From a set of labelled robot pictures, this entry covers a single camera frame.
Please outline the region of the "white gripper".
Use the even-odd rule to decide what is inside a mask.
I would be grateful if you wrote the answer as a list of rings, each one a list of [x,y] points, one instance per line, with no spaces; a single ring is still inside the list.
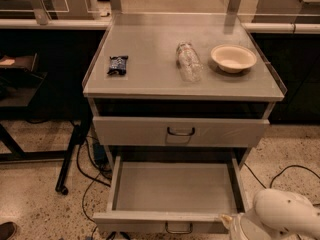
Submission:
[[[236,216],[222,214],[220,219],[229,232],[229,240],[279,240],[277,231],[263,225],[253,213]]]

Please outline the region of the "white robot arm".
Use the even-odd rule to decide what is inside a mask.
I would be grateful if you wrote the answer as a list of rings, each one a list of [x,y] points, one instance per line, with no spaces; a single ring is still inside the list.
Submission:
[[[320,240],[320,209],[294,192],[261,190],[247,212],[220,219],[230,240],[284,240],[293,234]]]

